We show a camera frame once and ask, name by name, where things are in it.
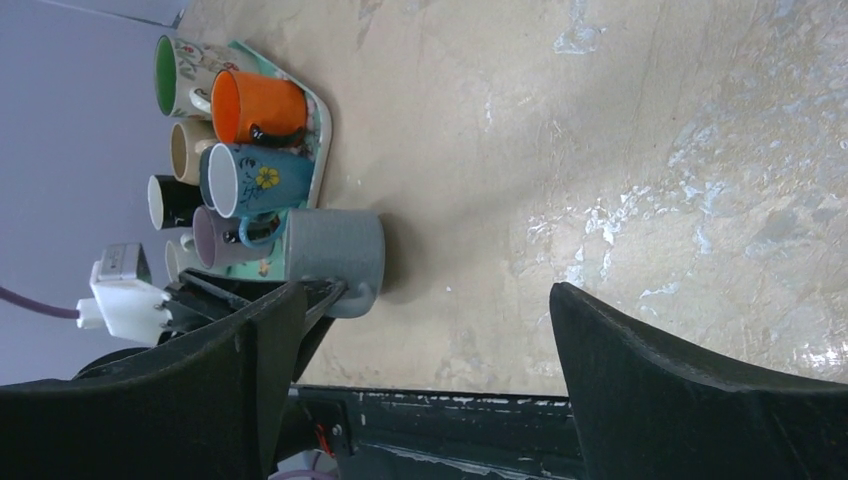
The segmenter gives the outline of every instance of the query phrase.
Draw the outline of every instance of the black mug handle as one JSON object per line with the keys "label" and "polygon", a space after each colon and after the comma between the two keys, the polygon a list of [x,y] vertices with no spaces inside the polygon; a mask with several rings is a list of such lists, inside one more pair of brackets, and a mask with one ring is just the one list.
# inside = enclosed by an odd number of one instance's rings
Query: black mug handle
{"label": "black mug handle", "polygon": [[300,127],[295,130],[294,133],[290,133],[288,135],[272,135],[270,133],[263,132],[262,129],[259,128],[259,125],[255,123],[250,126],[250,138],[253,139],[253,143],[270,148],[286,148],[294,146],[303,138],[304,133],[306,133],[306,129]]}

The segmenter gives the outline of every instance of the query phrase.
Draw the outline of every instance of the mint green tray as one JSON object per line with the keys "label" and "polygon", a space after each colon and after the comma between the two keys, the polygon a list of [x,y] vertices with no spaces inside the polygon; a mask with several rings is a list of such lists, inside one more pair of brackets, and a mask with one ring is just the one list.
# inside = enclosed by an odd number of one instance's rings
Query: mint green tray
{"label": "mint green tray", "polygon": [[[333,120],[330,117],[330,109],[312,89],[244,42],[234,40],[230,42],[230,47],[256,57],[259,62],[259,72],[263,75],[290,80],[306,92],[306,103],[309,110],[306,124],[307,132],[302,145],[289,149],[289,151],[315,162],[312,185],[309,188],[309,199],[301,207],[317,208],[318,197],[321,193],[321,182],[324,180],[324,169],[330,153],[330,141],[333,138]],[[233,265],[227,270],[227,275],[248,280],[285,280],[285,263],[282,252],[283,240],[280,239],[274,245],[274,250],[268,258],[258,262]]]}

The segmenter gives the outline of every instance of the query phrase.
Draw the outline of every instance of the black mug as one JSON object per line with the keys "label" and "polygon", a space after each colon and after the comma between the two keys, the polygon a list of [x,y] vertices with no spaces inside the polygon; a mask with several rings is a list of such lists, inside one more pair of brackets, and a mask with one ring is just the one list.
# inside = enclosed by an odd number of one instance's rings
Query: black mug
{"label": "black mug", "polygon": [[147,207],[156,230],[191,227],[194,210],[201,205],[200,188],[172,175],[151,175],[147,182]]}

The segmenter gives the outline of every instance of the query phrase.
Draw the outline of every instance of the wall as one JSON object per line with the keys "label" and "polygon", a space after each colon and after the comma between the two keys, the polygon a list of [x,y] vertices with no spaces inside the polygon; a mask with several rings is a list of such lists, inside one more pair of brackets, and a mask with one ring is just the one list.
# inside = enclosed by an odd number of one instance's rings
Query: wall
{"label": "wall", "polygon": [[[0,0],[0,285],[57,306],[90,297],[111,243],[141,241],[164,285],[164,242],[147,178],[168,172],[171,121],[156,106],[164,28],[38,2]],[[0,304],[0,384],[69,378],[130,346],[105,330]]]}
{"label": "wall", "polygon": [[189,0],[39,0],[63,4],[93,12],[106,12],[146,20],[160,25],[172,25]]}

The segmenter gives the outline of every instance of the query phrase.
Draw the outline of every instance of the concrete floor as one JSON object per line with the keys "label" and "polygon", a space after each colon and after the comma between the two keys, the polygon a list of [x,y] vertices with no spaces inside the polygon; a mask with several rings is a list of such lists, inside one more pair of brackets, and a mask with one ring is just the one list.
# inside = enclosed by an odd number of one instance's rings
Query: concrete floor
{"label": "concrete floor", "polygon": [[196,0],[180,33],[314,86],[321,205],[385,214],[386,291],[306,382],[565,393],[559,281],[848,381],[845,2]]}

